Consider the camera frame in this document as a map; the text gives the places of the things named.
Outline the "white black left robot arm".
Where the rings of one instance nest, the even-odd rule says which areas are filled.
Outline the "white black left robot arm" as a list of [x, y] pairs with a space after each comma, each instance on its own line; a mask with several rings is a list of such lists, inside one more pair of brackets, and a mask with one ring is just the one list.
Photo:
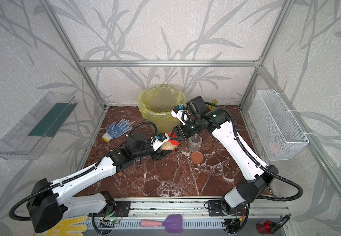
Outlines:
[[113, 209], [113, 199], [109, 194], [98, 193], [85, 198], [76, 197], [76, 194], [132, 166], [137, 159], [162, 159], [170, 150], [162, 150], [161, 147], [173, 136], [173, 131], [157, 131], [153, 137], [141, 132], [129, 132], [126, 141], [104, 154], [94, 164], [52, 182], [47, 179], [38, 181], [32, 193], [9, 210], [9, 218], [30, 221], [34, 231], [42, 233], [67, 218], [105, 213]]

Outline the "brown-lidded oatmeal jar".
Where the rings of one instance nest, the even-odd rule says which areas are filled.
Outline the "brown-lidded oatmeal jar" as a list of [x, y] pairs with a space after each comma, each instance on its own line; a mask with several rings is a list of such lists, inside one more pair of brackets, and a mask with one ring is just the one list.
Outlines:
[[193, 135], [188, 139], [188, 147], [191, 151], [199, 151], [202, 147], [203, 139], [199, 134]]

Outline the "brown jar lid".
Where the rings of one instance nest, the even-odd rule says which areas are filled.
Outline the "brown jar lid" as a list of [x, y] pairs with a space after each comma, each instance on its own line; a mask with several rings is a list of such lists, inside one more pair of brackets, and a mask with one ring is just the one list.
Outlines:
[[194, 151], [190, 155], [190, 159], [192, 163], [199, 165], [204, 162], [204, 155], [200, 151]]

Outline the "red jar lid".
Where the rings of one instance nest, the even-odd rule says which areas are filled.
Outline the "red jar lid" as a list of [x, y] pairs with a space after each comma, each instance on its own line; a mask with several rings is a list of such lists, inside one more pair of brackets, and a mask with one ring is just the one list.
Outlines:
[[180, 141], [174, 131], [168, 133], [168, 136], [169, 136], [169, 142], [171, 145], [173, 146], [180, 145]]

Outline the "red-lidded oatmeal jar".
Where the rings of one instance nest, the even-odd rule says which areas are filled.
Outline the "red-lidded oatmeal jar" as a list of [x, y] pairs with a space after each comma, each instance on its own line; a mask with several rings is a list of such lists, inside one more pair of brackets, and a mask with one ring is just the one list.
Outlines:
[[163, 143], [160, 147], [160, 151], [174, 151], [177, 145], [173, 145], [171, 142], [167, 141]]

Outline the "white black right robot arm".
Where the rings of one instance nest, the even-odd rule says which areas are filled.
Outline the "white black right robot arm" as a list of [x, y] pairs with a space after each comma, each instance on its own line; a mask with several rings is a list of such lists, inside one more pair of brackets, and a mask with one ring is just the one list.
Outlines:
[[[179, 119], [180, 125], [173, 129], [172, 135], [181, 142], [207, 130], [217, 139], [231, 155], [244, 177], [221, 199], [225, 211], [236, 208], [240, 204], [252, 203], [256, 199], [288, 202], [294, 201], [303, 195], [303, 189], [295, 182], [278, 174], [274, 165], [267, 165], [247, 145], [236, 129], [236, 122], [230, 112], [219, 105], [205, 102], [197, 96], [187, 102], [187, 105], [176, 105], [171, 111], [174, 118]], [[269, 197], [262, 193], [277, 179], [297, 190], [289, 197]]]

